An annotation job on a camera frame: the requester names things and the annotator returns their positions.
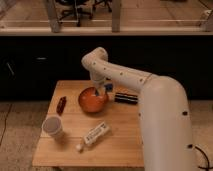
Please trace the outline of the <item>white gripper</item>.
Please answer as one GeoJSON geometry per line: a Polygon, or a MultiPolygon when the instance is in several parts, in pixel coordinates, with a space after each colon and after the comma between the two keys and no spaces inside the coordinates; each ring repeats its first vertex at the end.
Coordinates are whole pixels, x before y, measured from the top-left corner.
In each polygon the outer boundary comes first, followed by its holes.
{"type": "MultiPolygon", "coordinates": [[[[102,78],[99,78],[99,79],[92,79],[93,86],[96,88],[95,89],[95,95],[99,95],[98,88],[103,87],[105,82],[106,82],[106,78],[105,77],[102,77],[102,78]]],[[[113,90],[113,85],[111,83],[106,84],[105,85],[105,90],[107,92],[111,92],[113,90]]]]}

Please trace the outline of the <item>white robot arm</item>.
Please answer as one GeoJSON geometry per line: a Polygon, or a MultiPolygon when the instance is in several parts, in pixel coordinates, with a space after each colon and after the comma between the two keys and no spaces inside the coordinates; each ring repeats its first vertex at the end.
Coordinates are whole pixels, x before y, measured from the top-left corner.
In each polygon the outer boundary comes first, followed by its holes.
{"type": "Polygon", "coordinates": [[[81,63],[97,88],[111,79],[138,94],[145,171],[198,171],[188,99],[177,80],[110,63],[102,47],[81,63]]]}

